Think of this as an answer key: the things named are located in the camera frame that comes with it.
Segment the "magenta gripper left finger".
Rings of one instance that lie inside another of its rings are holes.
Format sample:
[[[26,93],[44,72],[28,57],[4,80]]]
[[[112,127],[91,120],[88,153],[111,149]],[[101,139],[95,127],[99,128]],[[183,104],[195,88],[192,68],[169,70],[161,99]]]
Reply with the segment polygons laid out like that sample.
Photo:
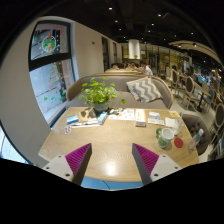
[[[71,153],[57,155],[43,170],[59,176],[76,185],[81,185],[92,154],[92,144],[88,143]]]

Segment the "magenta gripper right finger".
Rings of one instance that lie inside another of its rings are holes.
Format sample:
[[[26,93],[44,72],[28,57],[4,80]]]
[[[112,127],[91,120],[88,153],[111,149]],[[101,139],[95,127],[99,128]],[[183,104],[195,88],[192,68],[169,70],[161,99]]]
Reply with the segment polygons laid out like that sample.
[[[167,154],[157,155],[149,149],[135,143],[132,144],[132,155],[143,185],[150,184],[181,170],[181,167]]]

